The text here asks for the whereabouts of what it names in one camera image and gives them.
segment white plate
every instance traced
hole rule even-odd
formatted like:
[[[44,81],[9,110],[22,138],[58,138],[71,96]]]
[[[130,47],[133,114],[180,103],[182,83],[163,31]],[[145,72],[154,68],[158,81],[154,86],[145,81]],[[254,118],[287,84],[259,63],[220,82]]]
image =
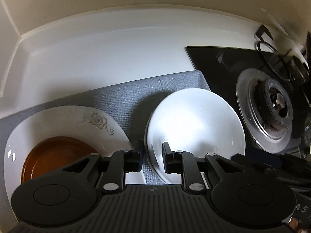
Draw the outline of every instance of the white plate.
[[[38,112],[22,121],[12,131],[5,148],[4,181],[11,201],[21,184],[21,173],[29,152],[41,141],[56,136],[79,139],[103,157],[129,149],[131,144],[116,121],[107,113],[84,106],[60,106]],[[143,172],[127,173],[126,183],[146,184]]]
[[[180,174],[166,174],[162,143],[172,151],[205,157],[208,152],[227,159],[245,154],[245,135],[240,119],[220,96],[204,89],[183,89],[166,97],[153,112],[147,135],[151,164],[166,184],[181,183]]]

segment gray placemat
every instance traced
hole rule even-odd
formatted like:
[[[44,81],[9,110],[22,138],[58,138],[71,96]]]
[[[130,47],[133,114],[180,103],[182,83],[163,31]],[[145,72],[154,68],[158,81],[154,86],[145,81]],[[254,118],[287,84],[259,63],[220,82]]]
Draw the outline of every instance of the gray placemat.
[[[137,140],[144,139],[147,121],[157,105],[169,94],[187,88],[209,90],[209,86],[200,71],[189,71],[94,89],[44,103],[1,119],[0,171],[2,174],[0,174],[0,191],[2,195],[0,196],[0,229],[2,233],[7,232],[17,223],[6,195],[3,160],[7,140],[20,122],[41,110],[56,106],[88,106],[108,113],[124,130],[132,145],[135,145]],[[162,184],[146,160],[143,171],[147,184]]]

